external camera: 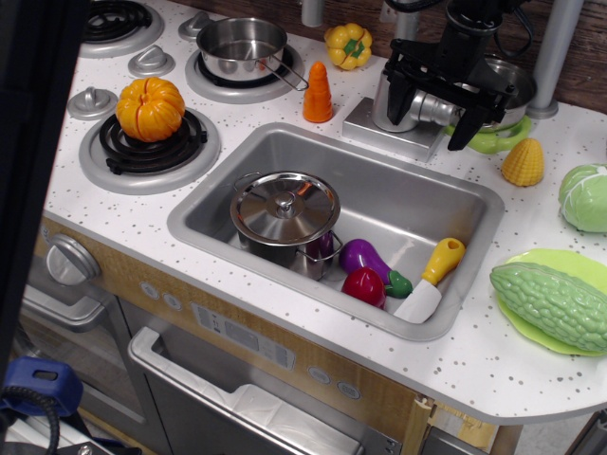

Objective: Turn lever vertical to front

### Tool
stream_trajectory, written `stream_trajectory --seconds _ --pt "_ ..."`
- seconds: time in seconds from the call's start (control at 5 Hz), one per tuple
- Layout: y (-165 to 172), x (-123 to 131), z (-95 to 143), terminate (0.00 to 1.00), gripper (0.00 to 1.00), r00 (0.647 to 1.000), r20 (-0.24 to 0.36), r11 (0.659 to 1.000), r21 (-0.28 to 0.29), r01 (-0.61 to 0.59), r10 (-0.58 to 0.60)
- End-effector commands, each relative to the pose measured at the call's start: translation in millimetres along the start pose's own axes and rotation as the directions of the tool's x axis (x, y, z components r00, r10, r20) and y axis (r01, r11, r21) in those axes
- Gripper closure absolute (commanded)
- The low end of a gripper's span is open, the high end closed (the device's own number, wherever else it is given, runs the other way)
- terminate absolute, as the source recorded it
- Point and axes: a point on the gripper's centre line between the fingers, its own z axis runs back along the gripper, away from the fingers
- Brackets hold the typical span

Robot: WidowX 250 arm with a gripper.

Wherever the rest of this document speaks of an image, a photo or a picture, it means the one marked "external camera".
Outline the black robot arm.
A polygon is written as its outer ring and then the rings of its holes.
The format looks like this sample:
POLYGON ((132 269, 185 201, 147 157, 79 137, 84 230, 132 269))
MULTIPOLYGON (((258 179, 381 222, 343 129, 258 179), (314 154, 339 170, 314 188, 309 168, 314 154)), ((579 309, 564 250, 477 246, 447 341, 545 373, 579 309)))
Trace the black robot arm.
POLYGON ((491 69, 486 57, 489 40, 503 23, 503 15, 522 15, 520 1, 450 1, 447 24, 439 41, 423 43, 395 38, 386 63, 386 114, 398 125, 426 93, 463 110, 448 149, 463 149, 481 127, 501 121, 506 105, 518 89, 491 69))

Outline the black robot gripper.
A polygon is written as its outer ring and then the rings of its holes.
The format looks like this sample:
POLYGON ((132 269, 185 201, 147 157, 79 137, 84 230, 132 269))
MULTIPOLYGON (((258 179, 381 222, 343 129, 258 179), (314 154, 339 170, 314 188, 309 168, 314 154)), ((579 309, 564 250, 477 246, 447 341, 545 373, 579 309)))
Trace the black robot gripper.
POLYGON ((462 150, 481 127, 500 122, 504 106, 517 94, 514 83, 493 70, 482 45, 421 43, 394 39, 389 67, 387 117, 398 125, 409 113, 416 90, 463 108, 448 149, 462 150))

